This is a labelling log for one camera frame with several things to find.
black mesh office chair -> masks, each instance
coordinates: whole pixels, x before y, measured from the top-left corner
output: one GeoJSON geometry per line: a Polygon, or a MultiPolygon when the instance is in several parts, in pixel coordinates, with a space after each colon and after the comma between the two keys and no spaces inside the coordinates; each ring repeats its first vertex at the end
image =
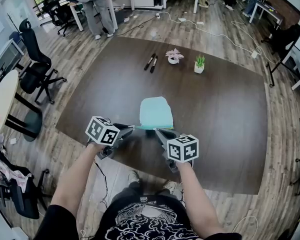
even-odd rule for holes
{"type": "Polygon", "coordinates": [[[40,51],[36,34],[31,28],[31,24],[27,18],[21,22],[19,30],[21,32],[23,42],[26,46],[30,59],[36,61],[36,63],[31,65],[24,71],[25,75],[21,80],[20,86],[27,94],[32,94],[36,88],[40,87],[40,90],[34,101],[37,104],[40,104],[38,102],[38,98],[42,91],[45,90],[50,103],[54,104],[55,101],[50,97],[48,86],[60,80],[66,82],[67,79],[64,77],[50,79],[53,73],[58,73],[58,71],[55,69],[53,69],[49,74],[46,75],[52,65],[51,59],[40,51]]]}
{"type": "MultiPolygon", "coordinates": [[[[20,171],[25,176],[30,174],[30,171],[27,168],[11,164],[1,150],[0,160],[12,171],[20,171]]],[[[24,193],[22,193],[21,187],[17,185],[16,180],[11,179],[9,182],[5,180],[5,183],[0,185],[0,200],[3,205],[6,206],[6,200],[12,200],[18,214],[30,219],[39,219],[38,201],[46,211],[47,206],[45,204],[44,197],[52,198],[52,195],[42,193],[44,175],[48,173],[48,169],[41,172],[37,186],[35,186],[33,182],[34,177],[29,177],[24,193]]]]}
{"type": "Polygon", "coordinates": [[[73,14],[68,4],[60,6],[58,0],[44,0],[42,10],[49,14],[54,25],[61,27],[57,32],[58,35],[60,35],[60,31],[63,30],[63,36],[65,37],[68,27],[75,25],[75,20],[71,20],[73,14]]]}

white pot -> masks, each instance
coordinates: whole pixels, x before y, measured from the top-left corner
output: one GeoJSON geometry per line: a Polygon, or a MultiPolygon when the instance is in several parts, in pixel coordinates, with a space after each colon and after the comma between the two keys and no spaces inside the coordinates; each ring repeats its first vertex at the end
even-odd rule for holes
{"type": "Polygon", "coordinates": [[[194,64],[194,72],[201,74],[205,69],[205,64],[202,67],[198,67],[197,63],[194,64]]]}
{"type": "Polygon", "coordinates": [[[169,57],[168,57],[168,62],[169,62],[170,64],[177,64],[177,63],[179,62],[179,60],[178,60],[178,59],[172,59],[172,58],[169,58],[169,57]]]}

black t-shirt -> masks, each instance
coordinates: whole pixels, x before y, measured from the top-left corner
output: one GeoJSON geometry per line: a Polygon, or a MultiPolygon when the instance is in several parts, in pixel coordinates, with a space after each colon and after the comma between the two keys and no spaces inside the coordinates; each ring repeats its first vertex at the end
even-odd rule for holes
{"type": "MultiPolygon", "coordinates": [[[[187,239],[200,237],[192,230],[183,205],[163,195],[124,197],[105,211],[93,240],[187,239]]],[[[78,240],[76,218],[59,205],[50,205],[34,240],[78,240]]],[[[218,233],[206,240],[241,240],[238,233],[218,233]]]]}

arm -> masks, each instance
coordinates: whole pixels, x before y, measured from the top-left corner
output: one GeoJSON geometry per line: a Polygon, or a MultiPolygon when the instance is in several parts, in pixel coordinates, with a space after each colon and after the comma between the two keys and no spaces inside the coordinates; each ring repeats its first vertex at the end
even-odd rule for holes
{"type": "Polygon", "coordinates": [[[216,209],[201,187],[190,163],[177,163],[177,166],[184,190],[186,213],[194,231],[203,239],[217,233],[224,233],[216,209]]]}
{"type": "Polygon", "coordinates": [[[104,146],[90,143],[69,170],[63,174],[58,182],[57,188],[53,195],[51,205],[59,205],[74,217],[81,202],[81,198],[86,189],[86,184],[91,166],[95,156],[104,146]]]}

dark brown table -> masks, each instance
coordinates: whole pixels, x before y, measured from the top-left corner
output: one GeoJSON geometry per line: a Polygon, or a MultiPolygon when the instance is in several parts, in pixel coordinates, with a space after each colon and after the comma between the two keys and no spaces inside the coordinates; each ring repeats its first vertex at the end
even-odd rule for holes
{"type": "MultiPolygon", "coordinates": [[[[167,43],[114,37],[88,69],[66,105],[57,129],[85,144],[92,116],[140,125],[143,99],[163,96],[174,128],[199,139],[195,173],[203,188],[229,193],[259,192],[267,149],[264,80],[242,66],[204,54],[205,69],[194,73],[199,51],[167,43]],[[167,51],[184,58],[171,65],[167,51]],[[158,55],[154,73],[144,67],[158,55]]],[[[113,159],[151,175],[178,181],[161,156],[154,131],[136,129],[113,159]]]]}

